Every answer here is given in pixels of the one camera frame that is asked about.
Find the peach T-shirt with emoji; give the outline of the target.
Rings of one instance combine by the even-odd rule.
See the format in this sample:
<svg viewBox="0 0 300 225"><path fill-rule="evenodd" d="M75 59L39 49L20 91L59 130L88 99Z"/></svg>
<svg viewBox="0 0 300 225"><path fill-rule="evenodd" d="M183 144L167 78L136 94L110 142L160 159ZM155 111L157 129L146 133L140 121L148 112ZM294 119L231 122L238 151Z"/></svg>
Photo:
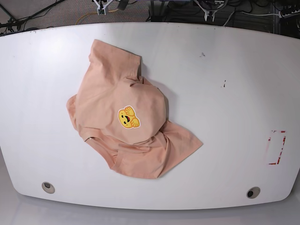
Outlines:
<svg viewBox="0 0 300 225"><path fill-rule="evenodd" d="M164 94L138 74L141 57L94 40L67 111L79 136L119 174L157 179L201 146L167 118Z"/></svg>

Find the red tape rectangle marking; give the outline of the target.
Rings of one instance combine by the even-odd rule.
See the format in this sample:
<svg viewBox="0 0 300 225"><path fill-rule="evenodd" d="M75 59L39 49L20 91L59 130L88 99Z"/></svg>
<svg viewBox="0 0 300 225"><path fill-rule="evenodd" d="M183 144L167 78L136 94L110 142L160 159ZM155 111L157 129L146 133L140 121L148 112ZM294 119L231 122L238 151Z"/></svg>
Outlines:
<svg viewBox="0 0 300 225"><path fill-rule="evenodd" d="M272 130L268 138L266 162L268 165L278 165L286 140L285 130Z"/></svg>

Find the white power strip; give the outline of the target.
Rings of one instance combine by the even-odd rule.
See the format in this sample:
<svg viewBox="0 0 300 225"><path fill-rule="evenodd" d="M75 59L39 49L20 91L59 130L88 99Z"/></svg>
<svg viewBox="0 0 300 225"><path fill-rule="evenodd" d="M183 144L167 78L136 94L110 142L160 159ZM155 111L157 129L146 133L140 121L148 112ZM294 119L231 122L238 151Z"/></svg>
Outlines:
<svg viewBox="0 0 300 225"><path fill-rule="evenodd" d="M299 14L300 14L300 6L299 5L292 5L292 6L284 7L280 11L279 17L280 18L288 18L288 17L299 15Z"/></svg>

